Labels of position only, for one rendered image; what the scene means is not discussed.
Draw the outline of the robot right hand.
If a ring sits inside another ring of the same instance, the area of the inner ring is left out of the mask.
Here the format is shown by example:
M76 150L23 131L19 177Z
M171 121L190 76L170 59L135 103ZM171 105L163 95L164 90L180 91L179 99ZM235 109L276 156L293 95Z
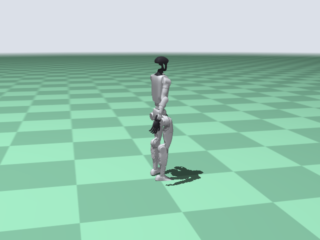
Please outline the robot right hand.
M160 131L160 123L159 122L161 120L157 119L157 117L158 117L158 115L155 116L155 119L154 119L155 122L153 123L152 128L149 130L149 131L152 130L151 131L152 134L156 134L158 131Z

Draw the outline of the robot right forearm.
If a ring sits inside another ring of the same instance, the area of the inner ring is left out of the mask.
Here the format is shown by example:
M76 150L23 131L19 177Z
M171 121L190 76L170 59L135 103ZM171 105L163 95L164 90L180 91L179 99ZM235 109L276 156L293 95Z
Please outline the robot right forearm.
M157 115L157 119L158 120L161 120L162 118L162 115L163 115L163 111L164 111L164 108L166 107L166 104L167 102L169 101L169 99L167 97L164 97L161 102L159 103L159 107L158 107L158 110L156 112L156 115Z

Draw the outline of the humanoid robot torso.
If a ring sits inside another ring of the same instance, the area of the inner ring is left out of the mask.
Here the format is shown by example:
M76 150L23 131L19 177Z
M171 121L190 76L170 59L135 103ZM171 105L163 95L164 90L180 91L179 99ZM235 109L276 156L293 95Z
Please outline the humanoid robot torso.
M151 94L152 94L152 100L156 102L155 108L153 109L153 117L156 117L157 110L159 108L159 103L161 102L161 94L162 94L162 80L163 77L168 78L164 73L162 75L155 75L154 73L151 78ZM167 93L166 97L168 97L169 92ZM166 110L164 109L163 114L167 114Z

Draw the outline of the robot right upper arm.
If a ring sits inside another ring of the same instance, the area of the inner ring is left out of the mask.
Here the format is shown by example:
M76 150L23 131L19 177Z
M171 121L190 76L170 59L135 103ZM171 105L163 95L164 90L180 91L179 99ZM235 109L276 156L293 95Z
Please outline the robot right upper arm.
M167 95L167 93L169 91L170 85L171 85L171 80L169 78L167 78L167 77L163 77L163 80L162 80L162 91L161 91L161 97L160 97L161 101L162 101L162 99L164 97L166 97L166 95Z

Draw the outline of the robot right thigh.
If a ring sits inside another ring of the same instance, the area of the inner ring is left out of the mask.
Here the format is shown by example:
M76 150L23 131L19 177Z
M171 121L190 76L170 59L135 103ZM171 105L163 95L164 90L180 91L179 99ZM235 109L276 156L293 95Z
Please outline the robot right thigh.
M161 116L160 124L163 127L163 139L164 139L164 144L160 144L157 148L158 152L160 147L164 146L166 147L166 150L169 149L170 144L172 142L172 137L173 137L173 122L172 119L165 114Z

